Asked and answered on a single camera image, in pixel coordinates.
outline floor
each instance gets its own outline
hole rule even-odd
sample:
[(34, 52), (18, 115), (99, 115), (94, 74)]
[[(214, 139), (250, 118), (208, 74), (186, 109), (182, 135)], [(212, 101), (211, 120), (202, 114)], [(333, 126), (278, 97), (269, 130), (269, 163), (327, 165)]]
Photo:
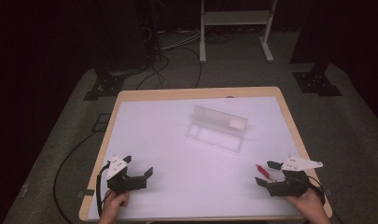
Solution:
[[(160, 71), (162, 84), (157, 76), (151, 76), (138, 87), (154, 73), (148, 69), (126, 78), (123, 89), (191, 89), (197, 81), (197, 88), (280, 88), (308, 154), (325, 164), (316, 172), (334, 212), (344, 223), (378, 223), (378, 119), (354, 89), (349, 76), (333, 64), (326, 75), (342, 96), (319, 97), (301, 92), (292, 72), (308, 71), (312, 64), (289, 63), (298, 34), (271, 32), (273, 63), (265, 61), (259, 44), (261, 33), (227, 34), (222, 38), (231, 41), (207, 44), (207, 62), (203, 64), (193, 53), (199, 51), (198, 42), (192, 42), (185, 46), (191, 50), (163, 53), (169, 62)], [(185, 38), (188, 37), (181, 34), (161, 35), (163, 46)], [(159, 70), (166, 65), (166, 59), (153, 65)], [(103, 134), (96, 133), (80, 143), (91, 135), (100, 114), (111, 113), (116, 100), (116, 97), (100, 97), (96, 101), (83, 101), (95, 80), (93, 70), (83, 74), (27, 178), (26, 190), (17, 197), (5, 223), (67, 223), (53, 200), (54, 187), (65, 217), (72, 223), (83, 223), (77, 214)], [(339, 223), (335, 217), (331, 221)]]

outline clear plastic box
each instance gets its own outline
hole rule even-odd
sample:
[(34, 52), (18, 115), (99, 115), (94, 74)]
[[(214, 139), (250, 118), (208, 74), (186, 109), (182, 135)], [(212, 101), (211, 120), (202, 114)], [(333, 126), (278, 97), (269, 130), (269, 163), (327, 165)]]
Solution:
[(186, 137), (208, 146), (239, 152), (246, 125), (245, 118), (196, 105)]

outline black curtain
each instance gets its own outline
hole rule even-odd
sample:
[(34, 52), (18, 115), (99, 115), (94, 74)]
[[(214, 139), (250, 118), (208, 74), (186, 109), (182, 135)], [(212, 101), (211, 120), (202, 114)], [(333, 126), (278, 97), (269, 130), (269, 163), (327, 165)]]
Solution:
[(74, 2), (0, 1), (0, 223), (81, 76)]
[(378, 117), (378, 1), (311, 2), (291, 62), (325, 59), (344, 70)]

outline cable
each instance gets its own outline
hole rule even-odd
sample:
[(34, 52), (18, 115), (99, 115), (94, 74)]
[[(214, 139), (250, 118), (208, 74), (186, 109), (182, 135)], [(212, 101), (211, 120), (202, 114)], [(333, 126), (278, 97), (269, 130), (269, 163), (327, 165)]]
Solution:
[(113, 190), (110, 190), (110, 192), (104, 197), (104, 199), (102, 200), (102, 203), (105, 202), (106, 198), (108, 198), (111, 193), (113, 193)]
[[(325, 193), (325, 191), (323, 190), (322, 185), (320, 184), (320, 182), (318, 180), (316, 180), (315, 178), (313, 178), (313, 177), (311, 177), (309, 175), (308, 175), (308, 177), (311, 178), (311, 179), (313, 179), (319, 185), (319, 187), (322, 189), (322, 192)], [(343, 224), (343, 220), (340, 218), (340, 216), (333, 209), (331, 209), (331, 211), (332, 211), (333, 215), (338, 219), (338, 221), (341, 224)]]
[(150, 74), (150, 75), (148, 75), (147, 77), (145, 77), (137, 86), (136, 86), (136, 90), (139, 90), (139, 87), (148, 79), (148, 78), (150, 78), (150, 77), (152, 77), (152, 76), (154, 76), (154, 75), (156, 75), (157, 74), (157, 72), (160, 72), (160, 71), (162, 71), (163, 69), (165, 69), (167, 66), (168, 66), (168, 64), (169, 64), (169, 59), (166, 57), (166, 56), (164, 56), (164, 55), (162, 55), (161, 54), (161, 56), (162, 56), (162, 58), (164, 58), (165, 60), (166, 60), (166, 64), (165, 64), (165, 66), (162, 68), (162, 69), (160, 69), (160, 70), (156, 70), (156, 72), (154, 72), (154, 73), (152, 73), (152, 74)]
[(60, 212), (61, 216), (63, 217), (63, 219), (65, 219), (65, 221), (69, 224), (71, 224), (72, 222), (69, 220), (69, 218), (64, 214), (62, 208), (60, 207), (60, 204), (58, 203), (58, 200), (57, 200), (57, 193), (56, 193), (56, 186), (57, 186), (57, 181), (58, 181), (58, 177), (60, 175), (60, 171), (62, 170), (64, 164), (66, 163), (66, 161), (69, 159), (69, 157), (84, 143), (86, 142), (89, 138), (91, 138), (93, 135), (95, 135), (96, 133), (98, 132), (92, 132), (90, 135), (88, 135), (86, 138), (84, 138), (81, 142), (79, 142), (70, 152), (69, 154), (63, 159), (63, 162), (61, 163), (58, 171), (57, 171), (57, 174), (56, 176), (54, 177), (54, 184), (53, 184), (53, 187), (52, 187), (52, 197), (54, 199), (54, 202), (55, 202), (55, 205), (57, 206), (57, 209), (58, 211)]
[(188, 44), (189, 42), (192, 42), (196, 39), (198, 39), (200, 37), (200, 32), (198, 32), (197, 34), (187, 38), (187, 39), (184, 39), (180, 42), (178, 42), (177, 44), (174, 44), (174, 45), (171, 45), (171, 46), (168, 46), (168, 47), (162, 47), (160, 48), (160, 50), (166, 50), (166, 49), (172, 49), (172, 48), (176, 48), (176, 47), (179, 47), (179, 46), (182, 46), (182, 45), (186, 45)]
[(170, 50), (174, 50), (174, 49), (186, 49), (186, 50), (189, 50), (189, 51), (193, 52), (195, 54), (195, 56), (197, 57), (198, 62), (200, 64), (200, 72), (198, 74), (197, 81), (195, 82), (195, 89), (197, 89), (198, 88), (198, 84), (200, 83), (201, 74), (203, 72), (203, 64), (200, 62), (200, 56), (198, 55), (198, 53), (195, 50), (188, 49), (188, 48), (173, 48), (173, 49), (168, 49), (166, 51), (170, 51)]
[(175, 34), (187, 35), (187, 36), (192, 35), (192, 33), (198, 33), (198, 32), (199, 32), (198, 30), (191, 30), (191, 31), (177, 30), (177, 31), (173, 31), (173, 33), (175, 33)]
[(157, 74), (157, 77), (159, 78), (159, 84), (156, 86), (156, 89), (161, 86), (161, 88), (163, 89), (163, 86), (162, 86), (162, 83), (165, 81), (165, 77), (163, 75), (160, 74), (159, 71), (157, 71), (155, 68), (154, 68), (154, 64), (151, 65), (151, 68), (154, 70), (154, 72), (156, 72)]
[(149, 36), (148, 36), (148, 39), (147, 39), (147, 41), (149, 41), (150, 39), (151, 39), (151, 36), (152, 36), (152, 32), (151, 32), (151, 30), (150, 29), (148, 29), (147, 27), (142, 27), (141, 28), (142, 30), (147, 30), (148, 31), (148, 33), (149, 33)]
[(110, 161), (102, 167), (101, 171), (99, 172), (98, 176), (96, 176), (96, 204), (98, 207), (98, 215), (99, 217), (102, 214), (102, 200), (101, 200), (101, 180), (102, 180), (102, 173), (105, 169), (108, 169), (110, 166)]

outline black cable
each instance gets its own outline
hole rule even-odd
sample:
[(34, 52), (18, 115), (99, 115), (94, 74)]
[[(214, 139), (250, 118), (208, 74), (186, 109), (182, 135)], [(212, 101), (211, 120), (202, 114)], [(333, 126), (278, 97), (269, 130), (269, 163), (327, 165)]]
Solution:
[(161, 88), (163, 89), (163, 86), (162, 86), (162, 83), (164, 82), (165, 80), (165, 77), (163, 75), (160, 74), (160, 72), (158, 70), (156, 70), (154, 68), (154, 64), (151, 65), (151, 68), (153, 69), (154, 72), (156, 72), (157, 74), (157, 77), (159, 78), (159, 84), (156, 86), (156, 89), (161, 86)]
[(101, 171), (99, 172), (98, 176), (96, 176), (96, 204), (98, 206), (98, 215), (99, 217), (102, 214), (102, 200), (101, 200), (101, 180), (102, 180), (102, 173), (105, 169), (108, 169), (110, 166), (110, 161), (102, 167)]
[(72, 222), (69, 220), (69, 218), (64, 214), (62, 208), (60, 207), (60, 204), (58, 203), (58, 200), (57, 200), (57, 193), (56, 193), (56, 186), (57, 186), (57, 181), (58, 181), (58, 176), (60, 175), (60, 171), (62, 170), (64, 164), (66, 163), (67, 159), (69, 159), (69, 157), (84, 143), (86, 142), (89, 138), (91, 138), (93, 135), (95, 135), (97, 132), (92, 132), (90, 135), (88, 135), (86, 138), (84, 138), (84, 140), (82, 140), (81, 142), (79, 142), (70, 152), (69, 154), (64, 158), (63, 162), (61, 163), (59, 169), (58, 169), (58, 172), (56, 174), (56, 176), (54, 177), (54, 185), (52, 187), (52, 197), (54, 199), (54, 202), (55, 202), (55, 205), (57, 206), (57, 209), (58, 211), (60, 212), (61, 216), (63, 217), (63, 219), (65, 219), (65, 221), (69, 224), (72, 224)]
[(198, 31), (198, 30), (192, 30), (192, 31), (187, 31), (187, 32), (172, 31), (172, 33), (174, 33), (174, 34), (178, 34), (178, 35), (193, 36), (193, 33), (194, 33), (194, 34), (198, 34), (199, 31)]
[(167, 66), (168, 66), (168, 64), (169, 64), (169, 59), (166, 57), (166, 56), (164, 56), (164, 55), (162, 55), (161, 54), (161, 56), (162, 56), (162, 58), (164, 58), (165, 60), (166, 60), (166, 64), (165, 64), (165, 66), (162, 68), (162, 69), (160, 69), (160, 70), (157, 70), (155, 73), (152, 73), (152, 74), (150, 74), (150, 75), (148, 75), (147, 77), (145, 77), (137, 86), (136, 86), (136, 90), (139, 90), (139, 87), (148, 79), (148, 78), (150, 78), (150, 77), (152, 77), (152, 76), (154, 76), (154, 75), (156, 75), (157, 74), (157, 72), (160, 72), (160, 71), (162, 71), (163, 69), (165, 69)]
[(168, 49), (166, 51), (171, 51), (171, 50), (174, 50), (174, 49), (186, 49), (186, 50), (189, 50), (189, 51), (193, 52), (195, 54), (195, 56), (197, 56), (198, 62), (200, 64), (200, 72), (198, 74), (197, 81), (195, 82), (195, 89), (197, 89), (198, 88), (198, 84), (200, 83), (201, 74), (203, 72), (203, 64), (200, 62), (200, 56), (198, 55), (198, 53), (195, 50), (188, 49), (188, 48), (183, 48), (183, 47), (172, 48), (172, 49)]
[(104, 199), (102, 200), (102, 203), (105, 202), (106, 198), (108, 198), (110, 196), (110, 194), (113, 193), (113, 190), (110, 190), (109, 193), (104, 197)]
[[(319, 185), (319, 187), (322, 189), (323, 193), (325, 193), (325, 191), (323, 190), (322, 185), (320, 184), (320, 182), (318, 180), (316, 180), (315, 178), (313, 178), (313, 177), (311, 177), (309, 175), (308, 175), (308, 177), (310, 177), (311, 179), (313, 179)], [(338, 221), (341, 224), (343, 224), (343, 220), (340, 218), (340, 216), (333, 209), (331, 209), (331, 211), (332, 211), (333, 215), (338, 219)]]

